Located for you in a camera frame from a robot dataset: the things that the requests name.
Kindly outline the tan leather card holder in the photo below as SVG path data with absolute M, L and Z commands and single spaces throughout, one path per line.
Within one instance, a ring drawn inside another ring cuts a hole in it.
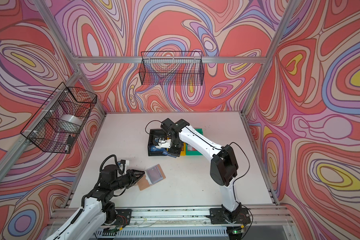
M 166 178 L 160 164 L 145 170 L 144 176 L 137 182 L 139 190 L 143 191 L 163 181 Z

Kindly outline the blue VIP credit card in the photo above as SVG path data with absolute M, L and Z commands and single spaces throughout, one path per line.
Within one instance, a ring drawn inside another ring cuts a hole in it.
M 149 157 L 155 157 L 155 156 L 166 156 L 168 154 L 166 149 L 163 148 L 157 148 L 154 145 L 151 145 L 148 148 L 148 155 Z

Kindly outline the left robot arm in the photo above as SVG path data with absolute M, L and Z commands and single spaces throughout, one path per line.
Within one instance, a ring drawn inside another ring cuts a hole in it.
M 103 160 L 99 177 L 92 190 L 81 199 L 81 206 L 48 240 L 89 240 L 100 226 L 111 225 L 117 219 L 115 191 L 133 187 L 145 176 L 144 171 L 126 169 L 126 161 L 116 155 Z

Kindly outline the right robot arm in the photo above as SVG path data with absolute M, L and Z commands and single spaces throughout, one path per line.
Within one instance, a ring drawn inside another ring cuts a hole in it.
M 197 132 L 187 121 L 173 122 L 169 118 L 161 122 L 166 140 L 158 140 L 157 147 L 167 150 L 167 155 L 179 157 L 184 143 L 192 146 L 210 163 L 210 176 L 220 186 L 223 222 L 234 223 L 242 213 L 243 205 L 235 193 L 239 164 L 230 144 L 222 146 Z

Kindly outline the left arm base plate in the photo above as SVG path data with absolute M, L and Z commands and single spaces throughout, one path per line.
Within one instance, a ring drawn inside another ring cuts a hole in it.
M 131 222 L 132 209 L 111 210 L 106 212 L 105 225 L 128 226 Z

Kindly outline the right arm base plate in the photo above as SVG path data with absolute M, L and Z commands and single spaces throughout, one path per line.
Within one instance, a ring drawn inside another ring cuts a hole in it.
M 223 206 L 211 208 L 209 211 L 209 215 L 206 215 L 206 217 L 211 220 L 213 225 L 243 224 L 246 226 L 252 222 L 249 210 L 240 206 L 233 212 L 226 210 Z

